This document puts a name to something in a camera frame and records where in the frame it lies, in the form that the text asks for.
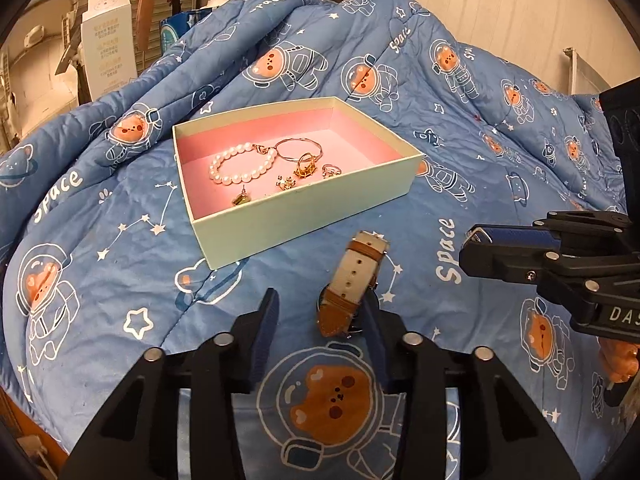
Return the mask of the operator hand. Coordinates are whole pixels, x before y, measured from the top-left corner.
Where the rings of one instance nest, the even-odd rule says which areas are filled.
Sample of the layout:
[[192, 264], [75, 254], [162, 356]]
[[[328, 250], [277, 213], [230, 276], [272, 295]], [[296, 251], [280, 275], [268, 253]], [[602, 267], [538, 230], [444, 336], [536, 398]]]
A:
[[599, 339], [600, 360], [614, 384], [628, 382], [639, 370], [638, 344], [613, 339]]

